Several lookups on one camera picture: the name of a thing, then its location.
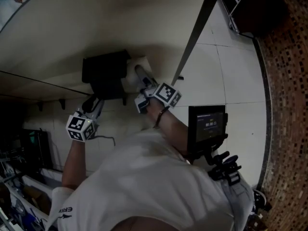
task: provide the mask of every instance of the white t-shirt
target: white t-shirt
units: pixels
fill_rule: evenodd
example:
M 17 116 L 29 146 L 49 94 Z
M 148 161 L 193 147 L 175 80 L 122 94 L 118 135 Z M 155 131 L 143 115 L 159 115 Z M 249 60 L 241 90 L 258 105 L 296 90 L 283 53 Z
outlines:
M 233 227 L 221 183 L 188 164 L 155 130 L 122 142 L 75 191 L 55 188 L 47 226 L 57 221 L 59 231 L 109 231 L 132 216 L 179 231 Z

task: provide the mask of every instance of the white tile floor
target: white tile floor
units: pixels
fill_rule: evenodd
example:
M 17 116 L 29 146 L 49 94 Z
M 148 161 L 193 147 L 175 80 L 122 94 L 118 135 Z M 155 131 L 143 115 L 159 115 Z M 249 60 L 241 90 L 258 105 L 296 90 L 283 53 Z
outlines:
M 171 112 L 188 124 L 189 105 L 226 104 L 229 113 L 229 137 L 219 148 L 239 156 L 242 175 L 254 186 L 261 171 L 266 134 L 264 88 L 257 55 L 250 39 L 234 34 L 222 5 L 218 2 L 182 72 L 184 81 L 176 87 L 183 94 Z M 106 101 L 99 118 L 98 135 L 113 136 L 116 143 L 125 136 L 152 126 L 137 113 L 130 95 L 127 106 L 121 100 Z M 82 99 L 45 103 L 43 112 L 29 106 L 24 128 L 48 131 L 55 167 L 62 169 L 70 149 L 65 125 Z M 99 138 L 86 143 L 88 174 L 95 171 L 104 155 L 114 147 L 110 139 Z

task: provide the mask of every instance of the black device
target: black device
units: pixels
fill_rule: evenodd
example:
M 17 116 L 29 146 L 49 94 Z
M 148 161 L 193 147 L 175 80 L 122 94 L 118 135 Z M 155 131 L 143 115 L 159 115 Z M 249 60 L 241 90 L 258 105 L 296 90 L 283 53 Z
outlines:
M 213 180 L 226 179 L 229 185 L 238 183 L 241 178 L 237 170 L 237 155 L 231 156 L 229 152 L 212 156 L 228 137 L 226 126 L 228 114 L 224 105 L 215 106 L 189 106 L 188 116 L 188 158 L 199 159 L 204 156 L 209 165 L 216 165 L 208 172 Z
M 127 75 L 128 59 L 130 55 L 127 51 L 85 58 L 82 64 L 82 82 L 90 83 L 99 100 L 121 98 L 126 105 L 126 93 L 121 78 Z

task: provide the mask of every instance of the black stripe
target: black stripe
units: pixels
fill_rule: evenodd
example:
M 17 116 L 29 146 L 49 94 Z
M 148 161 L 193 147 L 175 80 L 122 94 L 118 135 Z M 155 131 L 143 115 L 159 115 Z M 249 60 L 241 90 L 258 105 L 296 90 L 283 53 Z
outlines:
M 262 184 L 265 178 L 265 173 L 268 165 L 268 159 L 270 155 L 270 141 L 271 141 L 271 101 L 270 101 L 270 88 L 268 76 L 266 73 L 265 63 L 262 57 L 262 52 L 256 39 L 253 39 L 253 43 L 256 49 L 257 57 L 260 63 L 261 74 L 263 78 L 264 92 L 265 92 L 265 106 L 266 106 L 266 136 L 265 136 L 265 149 L 263 156 L 262 169 L 257 185 L 257 190 L 261 190 Z
M 51 83 L 47 83 L 47 82 L 44 82 L 44 81 L 40 81 L 40 80 L 37 80 L 37 79 L 32 79 L 32 78 L 28 78 L 28 77 L 24 77 L 24 76 L 21 76 L 21 75 L 16 75 L 16 74 L 8 73 L 8 72 L 1 71 L 1 70 L 0 70 L 0 72 L 1 72 L 1 73 L 4 73 L 4 74 L 8 74 L 8 75 L 13 75 L 13 76 L 25 78 L 25 79 L 30 79 L 30 80 L 33 80 L 33 81 L 37 81 L 37 82 L 40 82 L 40 83 L 47 84 L 47 85 L 52 85 L 52 86 L 54 86 L 54 87 L 59 87 L 59 88 L 62 88 L 62 89 L 74 91 L 74 92 L 77 92 L 77 93 L 80 93 L 80 94 L 84 94 L 84 95 L 87 95 L 87 96 L 91 96 L 91 94 L 89 94 L 89 93 L 85 93 L 85 92 L 82 92 L 82 91 L 69 89 L 69 88 L 66 88 L 66 87 L 57 86 L 57 85 L 54 85 L 54 84 L 51 84 Z
M 192 34 L 188 40 L 188 43 L 186 45 L 185 51 L 182 55 L 181 61 L 179 63 L 179 66 L 175 72 L 175 75 L 173 77 L 173 80 L 171 82 L 172 85 L 175 84 L 177 81 L 178 77 L 180 76 L 182 69 L 184 68 L 189 56 L 191 55 L 194 46 L 197 43 L 197 40 L 202 33 L 203 28 L 205 27 L 205 24 L 212 13 L 212 10 L 215 6 L 217 0 L 204 0 L 203 4 L 201 6 L 201 10 L 199 12 L 198 18 L 196 20 L 196 23 L 193 27 Z
M 30 98 L 22 98 L 22 97 L 16 97 L 16 96 L 11 96 L 11 95 L 5 95 L 5 94 L 0 94 L 0 96 L 4 96 L 4 97 L 10 97 L 10 98 L 20 98 L 20 99 L 27 99 L 27 100 L 31 100 L 31 101 L 38 101 L 40 102 L 40 100 L 36 100 L 36 99 L 30 99 Z

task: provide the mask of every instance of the bracelet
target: bracelet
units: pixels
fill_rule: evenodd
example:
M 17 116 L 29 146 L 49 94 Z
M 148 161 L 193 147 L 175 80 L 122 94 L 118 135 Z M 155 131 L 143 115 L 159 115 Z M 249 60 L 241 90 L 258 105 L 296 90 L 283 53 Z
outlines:
M 158 118 L 157 118 L 157 120 L 156 120 L 156 122 L 155 122 L 155 127 L 158 127 L 158 124 L 159 124 L 159 122 L 160 122 L 160 119 L 162 118 L 163 113 L 166 112 L 168 109 L 169 109 L 169 106 L 165 107 L 165 108 L 159 113 Z

